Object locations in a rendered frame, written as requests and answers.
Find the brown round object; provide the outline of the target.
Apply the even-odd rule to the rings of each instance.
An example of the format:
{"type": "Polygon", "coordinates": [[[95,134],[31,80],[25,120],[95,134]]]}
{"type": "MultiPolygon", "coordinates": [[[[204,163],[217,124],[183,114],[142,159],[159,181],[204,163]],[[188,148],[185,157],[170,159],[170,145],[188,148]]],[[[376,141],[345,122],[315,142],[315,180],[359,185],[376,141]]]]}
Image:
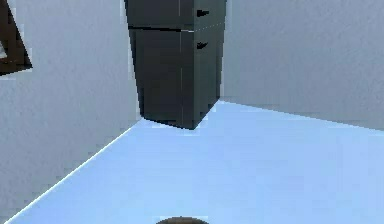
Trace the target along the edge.
{"type": "Polygon", "coordinates": [[[170,217],[163,219],[156,224],[209,224],[207,221],[194,217],[170,217]]]}

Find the dark brown framed picture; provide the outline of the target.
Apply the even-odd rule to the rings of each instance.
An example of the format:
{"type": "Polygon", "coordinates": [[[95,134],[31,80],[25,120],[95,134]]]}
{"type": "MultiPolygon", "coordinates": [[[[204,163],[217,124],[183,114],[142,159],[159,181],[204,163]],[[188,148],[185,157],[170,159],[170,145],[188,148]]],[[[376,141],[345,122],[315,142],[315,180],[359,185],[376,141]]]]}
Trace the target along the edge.
{"type": "Polygon", "coordinates": [[[7,0],[0,0],[0,44],[6,54],[0,58],[0,76],[32,68],[7,0]]]}

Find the dark grey refrigerator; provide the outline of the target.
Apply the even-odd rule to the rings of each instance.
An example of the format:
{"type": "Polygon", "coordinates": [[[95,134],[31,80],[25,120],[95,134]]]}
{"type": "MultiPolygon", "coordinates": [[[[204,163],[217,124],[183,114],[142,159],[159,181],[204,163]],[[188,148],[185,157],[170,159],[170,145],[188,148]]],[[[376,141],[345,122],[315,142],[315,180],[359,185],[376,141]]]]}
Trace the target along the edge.
{"type": "Polygon", "coordinates": [[[220,98],[227,0],[124,3],[140,115],[195,129],[220,98]]]}

